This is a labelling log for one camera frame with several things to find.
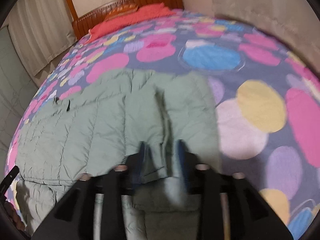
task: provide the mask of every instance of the red blanket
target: red blanket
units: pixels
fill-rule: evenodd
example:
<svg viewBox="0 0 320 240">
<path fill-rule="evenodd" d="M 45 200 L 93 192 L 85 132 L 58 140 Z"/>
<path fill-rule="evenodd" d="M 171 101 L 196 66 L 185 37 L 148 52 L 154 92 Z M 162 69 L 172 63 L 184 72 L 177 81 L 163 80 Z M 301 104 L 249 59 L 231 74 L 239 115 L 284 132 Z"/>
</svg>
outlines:
<svg viewBox="0 0 320 240">
<path fill-rule="evenodd" d="M 129 25 L 174 14 L 176 13 L 172 12 L 168 7 L 165 7 L 164 3 L 143 6 L 137 12 L 119 16 L 96 25 L 89 31 L 91 36 L 86 44 Z"/>
</svg>

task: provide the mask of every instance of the polka dot bedspread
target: polka dot bedspread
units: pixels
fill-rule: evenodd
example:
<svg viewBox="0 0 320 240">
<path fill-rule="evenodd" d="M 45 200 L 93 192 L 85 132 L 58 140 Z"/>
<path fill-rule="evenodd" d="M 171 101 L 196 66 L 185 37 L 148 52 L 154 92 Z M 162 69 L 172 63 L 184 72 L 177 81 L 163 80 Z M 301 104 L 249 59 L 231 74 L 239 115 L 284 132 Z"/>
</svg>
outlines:
<svg viewBox="0 0 320 240">
<path fill-rule="evenodd" d="M 297 56 L 252 26 L 187 11 L 85 45 L 88 38 L 34 96 L 12 139 L 6 173 L 21 127 L 49 99 L 66 98 L 111 69 L 196 71 L 214 95 L 223 173 L 245 173 L 294 239 L 303 234 L 320 208 L 320 83 Z M 12 203 L 15 184 L 7 193 Z"/>
</svg>

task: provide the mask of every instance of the bed frame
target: bed frame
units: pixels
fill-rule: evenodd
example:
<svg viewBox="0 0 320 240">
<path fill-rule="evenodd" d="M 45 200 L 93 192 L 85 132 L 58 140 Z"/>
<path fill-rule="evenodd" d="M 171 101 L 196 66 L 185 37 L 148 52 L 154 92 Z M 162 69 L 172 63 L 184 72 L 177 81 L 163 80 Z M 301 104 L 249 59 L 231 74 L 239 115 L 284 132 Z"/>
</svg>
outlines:
<svg viewBox="0 0 320 240">
<path fill-rule="evenodd" d="M 78 17 L 72 0 L 67 0 L 68 7 L 73 17 L 72 27 L 78 41 L 88 34 L 89 29 L 92 29 L 95 25 L 101 23 L 107 13 L 112 9 L 130 2 L 138 4 L 139 7 L 163 2 L 170 9 L 184 9 L 182 0 L 114 0 Z"/>
</svg>

